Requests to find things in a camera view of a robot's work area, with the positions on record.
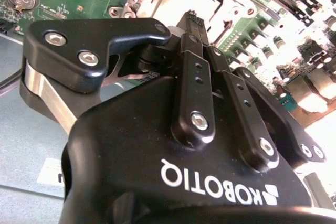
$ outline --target mounting screw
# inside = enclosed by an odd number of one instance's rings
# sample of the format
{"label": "mounting screw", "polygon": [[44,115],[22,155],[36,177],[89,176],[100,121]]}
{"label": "mounting screw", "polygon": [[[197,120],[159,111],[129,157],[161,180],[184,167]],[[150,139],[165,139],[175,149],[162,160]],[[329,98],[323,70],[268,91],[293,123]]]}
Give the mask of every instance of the mounting screw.
{"label": "mounting screw", "polygon": [[247,70],[243,70],[243,73],[244,75],[247,77],[247,78],[250,78],[251,77],[251,74],[249,72],[247,72]]}
{"label": "mounting screw", "polygon": [[266,154],[268,156],[273,156],[274,155],[274,149],[272,147],[272,145],[269,143],[269,141],[267,141],[266,139],[264,139],[263,137],[259,139],[259,144],[260,147],[262,148],[262,150],[264,152],[266,152]]}
{"label": "mounting screw", "polygon": [[318,148],[317,146],[314,145],[314,146],[313,146],[313,149],[314,149],[316,155],[318,155],[319,158],[324,158],[324,154],[323,154],[323,152],[320,150],[320,148]]}
{"label": "mounting screw", "polygon": [[195,37],[194,35],[189,34],[189,39],[190,39],[192,42],[197,43],[197,39],[196,39],[196,37]]}
{"label": "mounting screw", "polygon": [[201,131],[204,131],[208,128],[208,122],[204,116],[199,113],[193,113],[191,115],[191,121]]}
{"label": "mounting screw", "polygon": [[111,7],[108,9],[108,13],[109,13],[109,15],[111,16],[111,18],[120,18],[120,13],[119,13],[119,11],[118,11],[115,7],[113,7],[113,6],[111,6]]}
{"label": "mounting screw", "polygon": [[155,24],[155,27],[157,28],[157,30],[159,30],[160,32],[164,33],[166,30],[164,29],[164,26],[161,24]]}
{"label": "mounting screw", "polygon": [[55,32],[46,33],[44,35],[44,39],[49,44],[52,44],[58,47],[63,46],[67,42],[66,38],[62,34],[55,33]]}
{"label": "mounting screw", "polygon": [[78,59],[80,60],[80,62],[90,67],[94,67],[99,62],[98,57],[89,51],[80,52],[78,55]]}
{"label": "mounting screw", "polygon": [[312,152],[304,144],[301,144],[301,149],[307,157],[312,157],[313,156]]}
{"label": "mounting screw", "polygon": [[214,48],[214,53],[217,54],[218,56],[222,55],[222,53],[220,52],[218,48]]}

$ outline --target screw hole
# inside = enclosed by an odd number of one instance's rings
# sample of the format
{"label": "screw hole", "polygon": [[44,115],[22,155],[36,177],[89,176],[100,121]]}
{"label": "screw hole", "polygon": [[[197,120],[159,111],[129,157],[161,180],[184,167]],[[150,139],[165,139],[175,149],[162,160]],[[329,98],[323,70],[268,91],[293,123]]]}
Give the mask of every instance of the screw hole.
{"label": "screw hole", "polygon": [[251,107],[251,104],[247,100],[244,100],[244,103],[246,106]]}
{"label": "screw hole", "polygon": [[195,80],[198,84],[203,84],[203,80],[200,77],[196,77]]}
{"label": "screw hole", "polygon": [[196,66],[198,69],[202,69],[202,65],[199,64],[199,63],[196,63],[195,66]]}
{"label": "screw hole", "polygon": [[249,9],[249,10],[247,10],[247,14],[248,15],[252,15],[254,13],[254,10],[251,8],[251,9]]}

